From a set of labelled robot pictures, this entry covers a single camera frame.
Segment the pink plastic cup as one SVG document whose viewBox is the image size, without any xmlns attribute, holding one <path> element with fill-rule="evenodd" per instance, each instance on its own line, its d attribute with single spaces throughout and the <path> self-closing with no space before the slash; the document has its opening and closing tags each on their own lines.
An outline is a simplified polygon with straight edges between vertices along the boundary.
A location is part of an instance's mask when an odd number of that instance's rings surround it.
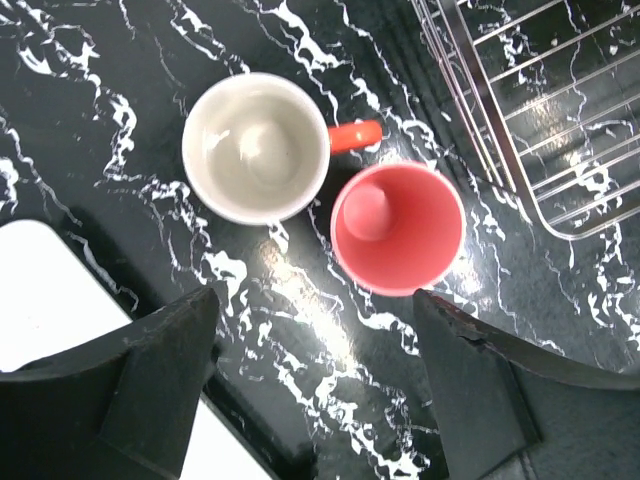
<svg viewBox="0 0 640 480">
<path fill-rule="evenodd" d="M 417 162 L 357 173 L 336 197 L 330 220 L 338 264 L 359 286 L 386 297 L 410 296 L 442 280 L 465 235 L 459 193 Z"/>
</svg>

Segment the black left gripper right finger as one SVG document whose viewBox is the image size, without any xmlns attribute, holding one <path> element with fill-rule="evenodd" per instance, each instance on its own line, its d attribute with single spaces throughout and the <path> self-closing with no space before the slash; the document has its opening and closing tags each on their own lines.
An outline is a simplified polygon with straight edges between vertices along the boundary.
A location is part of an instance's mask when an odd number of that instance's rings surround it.
<svg viewBox="0 0 640 480">
<path fill-rule="evenodd" d="M 413 313 L 450 478 L 638 478 L 637 367 L 573 361 L 424 290 Z"/>
</svg>

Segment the wire dish rack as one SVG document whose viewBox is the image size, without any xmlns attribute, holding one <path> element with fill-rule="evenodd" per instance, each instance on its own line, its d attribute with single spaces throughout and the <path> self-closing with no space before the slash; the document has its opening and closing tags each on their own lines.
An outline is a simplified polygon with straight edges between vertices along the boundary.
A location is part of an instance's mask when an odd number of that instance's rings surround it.
<svg viewBox="0 0 640 480">
<path fill-rule="evenodd" d="M 413 7 L 485 181 L 563 240 L 638 214 L 637 2 Z"/>
</svg>

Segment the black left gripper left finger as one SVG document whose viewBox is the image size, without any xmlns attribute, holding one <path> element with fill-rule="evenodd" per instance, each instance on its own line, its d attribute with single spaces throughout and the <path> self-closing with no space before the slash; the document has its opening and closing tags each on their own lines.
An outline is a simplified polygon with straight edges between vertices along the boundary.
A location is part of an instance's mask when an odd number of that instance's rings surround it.
<svg viewBox="0 0 640 480">
<path fill-rule="evenodd" d="M 179 478 L 219 310 L 203 287 L 2 374 L 2 478 Z"/>
</svg>

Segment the white board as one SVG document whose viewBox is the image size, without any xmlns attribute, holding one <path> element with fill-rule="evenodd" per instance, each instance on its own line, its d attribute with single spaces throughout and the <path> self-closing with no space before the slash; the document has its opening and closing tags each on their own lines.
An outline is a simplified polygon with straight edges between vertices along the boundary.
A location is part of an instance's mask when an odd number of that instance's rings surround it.
<svg viewBox="0 0 640 480">
<path fill-rule="evenodd" d="M 1 228 L 1 370 L 81 345 L 129 316 L 48 225 Z M 265 479 L 268 474 L 205 402 L 195 415 L 185 479 Z"/>
</svg>

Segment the orange mug white inside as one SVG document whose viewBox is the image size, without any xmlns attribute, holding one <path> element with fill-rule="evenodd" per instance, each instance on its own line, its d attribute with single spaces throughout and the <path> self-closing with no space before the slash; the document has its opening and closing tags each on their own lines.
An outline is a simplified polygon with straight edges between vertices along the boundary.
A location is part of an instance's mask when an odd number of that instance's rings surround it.
<svg viewBox="0 0 640 480">
<path fill-rule="evenodd" d="M 317 195 L 336 154 L 382 140 L 375 120 L 326 124 L 295 83 L 252 72 L 221 80 L 195 102 L 184 124 L 184 171 L 199 200 L 241 225 L 277 223 Z"/>
</svg>

